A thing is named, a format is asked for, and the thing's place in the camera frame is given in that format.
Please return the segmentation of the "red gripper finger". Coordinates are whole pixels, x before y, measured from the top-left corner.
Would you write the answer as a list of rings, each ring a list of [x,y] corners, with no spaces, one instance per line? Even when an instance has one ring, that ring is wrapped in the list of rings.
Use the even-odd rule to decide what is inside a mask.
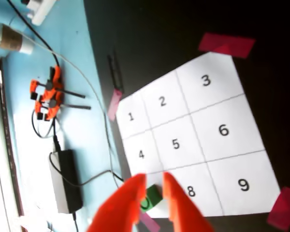
[[[213,228],[169,172],[163,173],[162,195],[175,232],[212,232]]]
[[[98,209],[88,232],[131,232],[138,223],[146,196],[146,175],[137,174],[117,189]]]

